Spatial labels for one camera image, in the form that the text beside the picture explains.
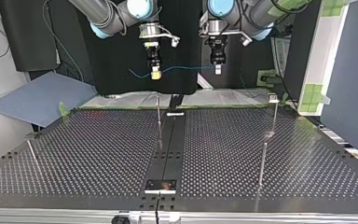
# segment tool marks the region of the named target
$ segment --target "blue panel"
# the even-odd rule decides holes
[[[89,84],[50,72],[1,98],[0,114],[47,127],[62,116],[60,102],[71,110],[95,94]]]
[[[208,1],[208,8],[215,17],[224,17],[235,6],[234,0],[210,0]]]

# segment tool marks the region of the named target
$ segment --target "metal rod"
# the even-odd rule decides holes
[[[258,186],[263,186],[263,175],[264,175],[264,165],[266,164],[266,155],[267,155],[267,143],[263,144],[263,151],[261,153],[261,166],[260,166],[260,177],[258,179]]]
[[[277,120],[277,113],[278,113],[278,103],[275,104],[274,124],[275,124],[275,121]]]
[[[34,160],[37,160],[37,157],[36,157],[36,155],[34,154],[34,148],[32,147],[31,140],[27,140],[27,143],[28,143],[29,149],[31,150],[32,158],[33,158]]]
[[[158,113],[158,126],[161,127],[161,114],[159,112],[159,95],[156,97],[157,113]]]

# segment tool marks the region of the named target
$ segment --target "black perforated table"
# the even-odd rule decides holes
[[[358,214],[358,160],[280,108],[79,110],[0,159],[0,208]],[[263,144],[268,144],[262,187]],[[145,194],[146,182],[176,193]]]

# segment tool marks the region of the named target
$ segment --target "blue cable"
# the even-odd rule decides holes
[[[167,73],[173,69],[186,69],[186,70],[199,70],[199,69],[214,69],[213,67],[211,66],[203,66],[203,67],[185,67],[185,66],[172,66],[172,67],[169,67],[167,69],[165,69],[164,71],[162,71],[161,73],[164,74],[164,73]],[[134,71],[130,70],[129,71],[136,77],[138,78],[145,78],[145,77],[150,77],[151,76],[151,73],[149,74],[146,74],[144,76],[139,76],[138,74],[136,74]]]

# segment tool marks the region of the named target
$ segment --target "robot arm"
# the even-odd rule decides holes
[[[241,41],[246,47],[252,39],[266,38],[271,31],[269,27],[285,15],[285,11],[304,9],[309,1],[298,0],[291,8],[283,8],[276,0],[259,0],[253,7],[243,0],[208,0],[208,11],[200,21],[200,36],[208,37],[206,43],[212,49],[211,63],[216,67],[216,74],[221,74],[221,66],[226,63],[224,51],[228,35],[242,35]]]
[[[161,78],[160,40],[168,37],[174,48],[180,38],[159,24],[157,0],[127,0],[119,5],[110,0],[69,0],[87,16],[92,31],[105,39],[117,33],[125,35],[127,28],[141,22],[140,38],[147,50],[147,61],[152,69],[152,79]]]

